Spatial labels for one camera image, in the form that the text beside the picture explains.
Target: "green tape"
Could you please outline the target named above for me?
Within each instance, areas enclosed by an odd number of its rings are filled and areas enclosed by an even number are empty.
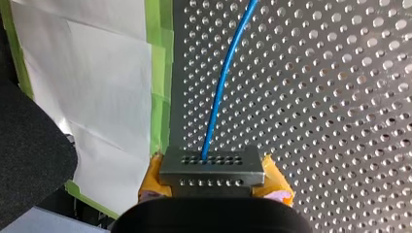
[[[146,0],[147,41],[152,44],[151,154],[165,152],[170,134],[173,1]]]
[[[152,93],[164,96],[166,50],[152,46]]]
[[[166,63],[173,63],[174,32],[161,29],[161,45],[166,49]]]
[[[6,30],[12,51],[13,61],[16,67],[17,78],[20,89],[31,99],[33,99],[33,89],[24,63],[23,51],[18,41],[15,24],[13,23],[12,7],[10,0],[0,0],[0,13],[3,18],[3,26]]]
[[[104,213],[106,216],[112,217],[114,219],[119,218],[119,215],[114,213],[113,211],[107,209],[106,207],[98,204],[97,202],[91,200],[90,198],[83,196],[82,193],[80,192],[80,188],[73,182],[73,181],[68,181],[65,184],[66,191],[76,197],[77,199],[83,201],[84,203],[90,205],[92,208],[96,209],[97,211]]]
[[[160,25],[162,28],[173,31],[173,1],[159,0]]]
[[[161,44],[160,3],[158,0],[145,1],[146,40],[152,45]]]

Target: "black cushion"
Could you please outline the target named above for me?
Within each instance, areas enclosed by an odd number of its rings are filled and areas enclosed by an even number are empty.
[[[294,209],[263,198],[161,198],[138,204],[112,233],[310,233]]]
[[[0,230],[73,177],[75,149],[0,71]]]

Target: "gray fabric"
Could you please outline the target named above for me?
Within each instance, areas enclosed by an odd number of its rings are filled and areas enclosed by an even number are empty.
[[[103,233],[108,232],[74,220],[66,216],[60,216],[39,208],[19,217],[15,222],[0,231],[1,233],[29,233],[29,232],[59,232],[59,233]]]

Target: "silver metal surface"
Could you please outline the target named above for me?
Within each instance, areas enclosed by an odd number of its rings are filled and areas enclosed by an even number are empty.
[[[171,144],[200,150],[248,1],[174,1]],[[213,150],[274,153],[315,232],[412,232],[412,1],[261,0]]]
[[[211,151],[207,160],[201,160],[200,151],[169,147],[159,180],[172,187],[173,196],[251,196],[252,186],[263,185],[264,172],[254,146]]]

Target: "blue cable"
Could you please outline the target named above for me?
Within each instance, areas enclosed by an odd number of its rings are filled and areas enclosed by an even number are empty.
[[[207,127],[207,133],[206,133],[206,138],[203,143],[203,148],[202,148],[202,159],[206,160],[207,159],[207,153],[210,148],[210,141],[212,139],[213,135],[213,130],[215,128],[215,123],[216,123],[216,118],[218,116],[218,111],[219,111],[219,105],[221,104],[222,100],[222,94],[223,94],[223,89],[224,89],[224,82],[226,81],[228,69],[230,67],[230,64],[233,60],[233,56],[235,53],[235,49],[237,45],[239,44],[240,38],[242,37],[243,31],[245,30],[246,24],[249,22],[252,14],[254,13],[255,7],[258,4],[258,0],[251,0],[248,5],[248,9],[246,10],[245,14],[243,15],[242,19],[240,20],[240,23],[236,29],[236,32],[233,36],[233,40],[230,43],[229,50],[227,51],[226,58],[224,59],[222,71],[221,71],[221,78],[219,79],[218,86],[216,88],[216,95],[215,99],[213,100],[213,108],[212,108],[212,113],[210,114],[209,118],[209,124]]]

